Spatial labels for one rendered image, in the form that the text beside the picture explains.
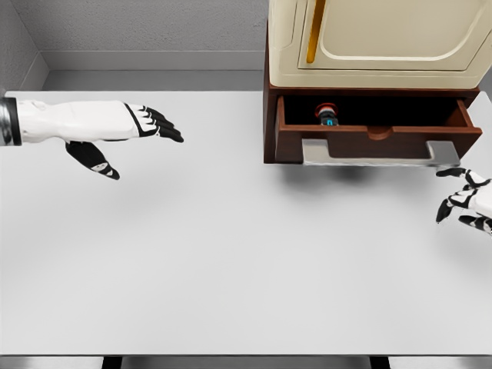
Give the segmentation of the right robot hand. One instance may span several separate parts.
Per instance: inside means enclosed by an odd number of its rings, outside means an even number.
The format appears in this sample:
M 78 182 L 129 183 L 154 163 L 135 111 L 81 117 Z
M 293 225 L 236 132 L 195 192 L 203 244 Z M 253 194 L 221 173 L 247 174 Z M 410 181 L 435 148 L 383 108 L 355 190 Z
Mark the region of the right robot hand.
M 461 215 L 458 220 L 492 237 L 492 178 L 483 178 L 466 168 L 448 168 L 436 172 L 436 176 L 463 178 L 465 186 L 446 197 L 437 210 L 436 222 L 448 218 L 454 208 L 471 210 L 475 215 Z

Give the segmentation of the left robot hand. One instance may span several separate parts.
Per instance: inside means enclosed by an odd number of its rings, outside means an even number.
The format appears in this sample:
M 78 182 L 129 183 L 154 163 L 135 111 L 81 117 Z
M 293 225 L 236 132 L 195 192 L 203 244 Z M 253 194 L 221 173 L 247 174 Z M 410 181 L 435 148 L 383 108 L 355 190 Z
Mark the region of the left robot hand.
M 70 116 L 60 128 L 66 151 L 87 169 L 118 180 L 120 174 L 95 146 L 97 141 L 127 141 L 159 136 L 177 143 L 181 132 L 161 112 L 123 101 L 76 101 L 66 105 Z

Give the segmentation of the brown wooden drawer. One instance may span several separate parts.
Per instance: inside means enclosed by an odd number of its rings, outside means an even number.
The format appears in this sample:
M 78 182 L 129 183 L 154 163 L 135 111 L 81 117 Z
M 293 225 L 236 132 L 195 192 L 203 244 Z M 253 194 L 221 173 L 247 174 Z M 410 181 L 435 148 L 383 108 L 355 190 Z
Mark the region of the brown wooden drawer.
M 321 125 L 315 108 L 334 103 L 338 126 Z M 335 158 L 426 158 L 427 141 L 451 141 L 460 158 L 481 136 L 462 99 L 421 96 L 285 95 L 278 98 L 274 155 L 303 162 L 302 139 L 322 139 Z

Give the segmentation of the cream cabinet with brown base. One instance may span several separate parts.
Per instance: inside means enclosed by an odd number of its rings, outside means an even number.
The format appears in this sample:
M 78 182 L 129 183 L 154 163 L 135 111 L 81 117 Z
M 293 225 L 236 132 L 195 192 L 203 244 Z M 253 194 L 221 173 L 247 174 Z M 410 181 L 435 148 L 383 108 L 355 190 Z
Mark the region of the cream cabinet with brown base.
M 269 0 L 264 161 L 275 160 L 278 98 L 421 96 L 463 100 L 492 68 L 492 0 L 326 0 L 306 62 L 315 0 Z

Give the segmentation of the red and black switch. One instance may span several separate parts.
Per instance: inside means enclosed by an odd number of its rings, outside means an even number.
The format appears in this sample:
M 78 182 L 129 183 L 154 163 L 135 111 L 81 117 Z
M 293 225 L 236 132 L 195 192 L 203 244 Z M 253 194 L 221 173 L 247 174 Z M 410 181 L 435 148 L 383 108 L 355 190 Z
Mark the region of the red and black switch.
M 318 119 L 321 125 L 324 126 L 338 126 L 338 109 L 334 103 L 325 102 L 319 104 L 315 108 L 315 117 Z

